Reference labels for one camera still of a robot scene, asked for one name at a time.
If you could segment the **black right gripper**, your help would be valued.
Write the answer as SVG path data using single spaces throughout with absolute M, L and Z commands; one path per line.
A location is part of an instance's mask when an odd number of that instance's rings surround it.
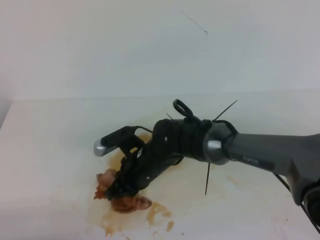
M 167 168 L 178 164 L 187 155 L 181 143 L 185 130 L 190 131 L 190 120 L 186 118 L 157 121 L 151 140 L 141 149 L 133 148 L 121 160 L 120 170 L 106 190 L 106 198 L 111 201 L 135 196 Z

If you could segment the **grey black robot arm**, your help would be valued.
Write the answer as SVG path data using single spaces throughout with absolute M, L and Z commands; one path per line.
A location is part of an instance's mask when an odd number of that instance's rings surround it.
M 320 224 L 318 134 L 245 134 L 225 120 L 162 119 L 148 143 L 138 139 L 134 127 L 126 126 L 104 137 L 101 144 L 116 146 L 125 154 L 114 182 L 104 192 L 108 200 L 136 195 L 183 158 L 215 165 L 236 161 L 284 176 L 295 204 L 314 226 Z

